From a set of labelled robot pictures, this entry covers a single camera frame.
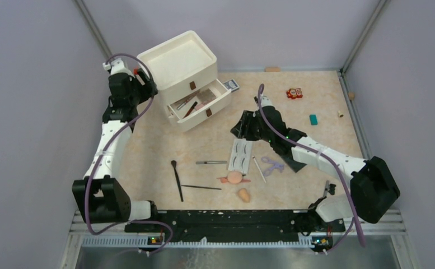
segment small beige object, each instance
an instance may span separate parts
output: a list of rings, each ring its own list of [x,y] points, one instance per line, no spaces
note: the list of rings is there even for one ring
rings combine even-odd
[[[265,72],[280,72],[280,67],[266,67]]]
[[[232,184],[239,184],[242,181],[242,173],[231,171],[227,174],[227,180]]]
[[[242,199],[242,201],[246,203],[250,202],[250,194],[246,188],[239,189],[237,195]]]

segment purple scissors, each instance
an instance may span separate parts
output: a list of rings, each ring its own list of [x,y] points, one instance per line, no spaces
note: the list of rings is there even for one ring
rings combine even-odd
[[[280,170],[280,173],[283,172],[283,169],[285,168],[284,164],[278,163],[276,161],[272,161],[270,158],[268,157],[262,157],[261,161],[267,164],[273,164],[272,167],[268,168],[267,170],[263,171],[263,175],[268,177],[269,175],[271,175],[271,173],[273,172],[273,170],[278,169]]]

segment marble-patterned surface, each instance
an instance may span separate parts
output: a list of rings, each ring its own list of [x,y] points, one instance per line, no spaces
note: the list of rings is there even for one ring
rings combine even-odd
[[[253,97],[260,83],[264,94],[281,112],[288,127],[306,132],[314,140],[353,156],[361,156],[347,105],[335,71],[312,72],[239,72],[220,73],[224,82],[234,78],[240,89],[232,94],[232,103],[209,119],[181,133],[171,126],[160,111],[158,102],[141,118],[120,168],[119,181],[133,200],[153,200],[160,210],[230,210],[230,209],[299,209],[321,197],[327,179],[337,184],[336,194],[344,192],[337,179],[332,179],[314,167],[306,166],[298,173],[285,167],[281,174],[274,171],[261,179],[254,162],[250,163],[250,183],[222,184],[216,178],[225,177],[227,165],[196,165],[201,160],[229,161],[234,136],[230,129],[238,122],[242,111],[256,110]],[[300,87],[303,99],[286,97],[290,87]],[[338,110],[344,117],[338,117]],[[318,125],[310,125],[309,115],[316,114]],[[268,143],[254,143],[252,154],[264,170],[269,165],[262,156],[281,160]],[[181,184],[222,188],[221,191],[183,187],[184,202],[180,201],[171,160],[177,161]],[[237,196],[247,188],[250,203]]]

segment open drawer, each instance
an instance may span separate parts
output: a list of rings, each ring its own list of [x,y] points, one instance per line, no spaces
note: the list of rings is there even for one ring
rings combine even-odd
[[[186,117],[195,102],[198,102],[198,105]],[[168,120],[185,132],[216,114],[230,102],[231,91],[222,85],[219,80],[214,80],[197,92],[168,105]]]

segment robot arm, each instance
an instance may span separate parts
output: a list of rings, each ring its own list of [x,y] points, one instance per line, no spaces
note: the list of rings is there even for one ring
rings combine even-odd
[[[300,145],[315,149],[317,153],[294,146],[278,137],[263,121],[258,110],[255,112],[244,110],[238,124],[231,129],[231,133],[237,138],[249,141],[268,141],[278,155],[293,161],[289,165],[295,171],[309,164],[334,178],[339,178],[333,165],[321,157],[321,154],[325,154],[335,161],[344,180],[350,186],[351,198],[358,216],[370,223],[378,222],[400,196],[400,191],[386,163],[375,156],[370,160],[351,157],[316,142],[299,130],[287,128],[280,112],[275,109],[272,102],[266,96],[262,96],[261,99],[266,118],[279,133]],[[322,198],[310,207],[310,210],[315,210],[325,222],[353,216],[346,195]]]
[[[156,85],[141,69],[136,70],[135,75],[120,58],[111,63],[104,63],[104,68],[110,73],[111,95],[109,105],[102,116],[100,143],[84,179],[74,181],[72,192],[81,215],[85,218],[84,200],[87,181],[99,156],[103,155],[93,175],[91,195],[88,198],[90,222],[125,222],[148,219],[156,210],[156,206],[150,201],[131,201],[116,176],[125,146],[134,129],[134,124],[129,124],[129,122],[138,116],[137,105],[157,94]],[[125,129],[104,151],[105,145],[112,136],[124,127]]]

